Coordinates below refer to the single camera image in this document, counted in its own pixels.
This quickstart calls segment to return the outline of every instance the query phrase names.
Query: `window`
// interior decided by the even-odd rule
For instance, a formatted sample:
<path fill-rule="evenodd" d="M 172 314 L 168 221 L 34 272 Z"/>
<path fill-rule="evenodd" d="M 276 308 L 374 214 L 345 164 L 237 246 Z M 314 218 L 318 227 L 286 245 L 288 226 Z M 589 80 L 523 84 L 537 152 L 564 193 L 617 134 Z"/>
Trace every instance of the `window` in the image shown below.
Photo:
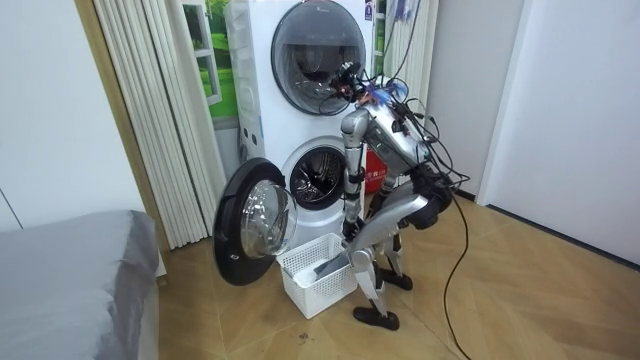
<path fill-rule="evenodd" d="M 385 48 L 385 13 L 387 12 L 387 1 L 378 0 L 374 23 L 374 50 L 373 50 L 373 73 L 383 72 L 384 48 Z"/>
<path fill-rule="evenodd" d="M 214 126 L 235 127 L 238 107 L 224 21 L 228 0 L 182 0 Z"/>

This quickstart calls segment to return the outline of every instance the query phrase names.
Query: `wooden floor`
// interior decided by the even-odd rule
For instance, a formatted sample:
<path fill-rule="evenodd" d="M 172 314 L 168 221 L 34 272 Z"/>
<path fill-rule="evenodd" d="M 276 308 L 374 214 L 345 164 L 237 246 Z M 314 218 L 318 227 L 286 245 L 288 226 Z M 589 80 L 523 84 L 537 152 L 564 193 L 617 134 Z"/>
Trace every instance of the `wooden floor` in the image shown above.
<path fill-rule="evenodd" d="M 449 312 L 472 359 L 640 359 L 640 274 L 493 210 L 461 205 L 471 248 L 451 283 Z M 387 286 L 397 332 L 352 319 L 352 308 L 367 304 L 359 290 L 306 320 L 277 266 L 236 288 L 218 275 L 210 241 L 176 250 L 160 291 L 161 359 L 462 359 L 442 307 L 463 249 L 460 216 L 451 206 L 436 226 L 407 230 L 403 241 L 415 288 Z"/>

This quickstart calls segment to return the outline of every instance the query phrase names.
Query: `gray cloth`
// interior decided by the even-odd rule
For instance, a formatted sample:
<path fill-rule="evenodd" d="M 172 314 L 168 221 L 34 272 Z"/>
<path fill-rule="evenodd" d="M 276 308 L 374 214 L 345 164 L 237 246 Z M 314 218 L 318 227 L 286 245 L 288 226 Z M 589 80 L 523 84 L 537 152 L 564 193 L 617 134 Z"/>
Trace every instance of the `gray cloth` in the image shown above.
<path fill-rule="evenodd" d="M 0 233 L 0 359 L 136 359 L 158 252 L 144 213 Z"/>

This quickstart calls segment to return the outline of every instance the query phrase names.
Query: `window frame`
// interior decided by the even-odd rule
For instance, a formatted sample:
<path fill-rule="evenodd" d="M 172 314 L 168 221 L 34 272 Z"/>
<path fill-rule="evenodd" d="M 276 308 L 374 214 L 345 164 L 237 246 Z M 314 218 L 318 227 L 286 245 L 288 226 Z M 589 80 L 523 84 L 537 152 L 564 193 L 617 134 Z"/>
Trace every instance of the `window frame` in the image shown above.
<path fill-rule="evenodd" d="M 207 96 L 206 93 L 204 95 L 205 99 L 207 100 L 207 106 L 211 106 L 222 101 L 222 94 L 220 92 L 218 67 L 216 65 L 216 58 L 213 53 L 213 43 L 211 41 L 211 31 L 209 30 L 209 21 L 206 16 L 206 5 L 203 0 L 181 0 L 181 4 L 183 10 L 185 6 L 195 6 L 198 9 L 198 25 L 200 25 L 199 29 L 200 36 L 203 39 L 203 48 L 198 50 L 193 49 L 193 55 L 196 59 L 196 64 L 198 63 L 199 59 L 205 59 L 207 63 L 207 72 L 209 74 L 209 84 L 211 85 L 212 95 Z"/>

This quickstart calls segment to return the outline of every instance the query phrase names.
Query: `dryer drum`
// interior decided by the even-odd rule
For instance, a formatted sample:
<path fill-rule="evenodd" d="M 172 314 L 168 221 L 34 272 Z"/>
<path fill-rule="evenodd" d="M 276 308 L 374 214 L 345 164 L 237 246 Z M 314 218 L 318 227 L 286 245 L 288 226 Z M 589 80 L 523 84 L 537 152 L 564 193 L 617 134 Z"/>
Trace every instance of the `dryer drum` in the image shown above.
<path fill-rule="evenodd" d="M 332 147 L 318 147 L 296 163 L 289 181 L 296 203 L 308 210 L 333 205 L 344 192 L 344 156 Z"/>
<path fill-rule="evenodd" d="M 349 103 L 329 83 L 345 62 L 366 62 L 357 21 L 332 1 L 301 2 L 280 21 L 271 44 L 271 67 L 286 100 L 311 115 L 335 115 Z"/>

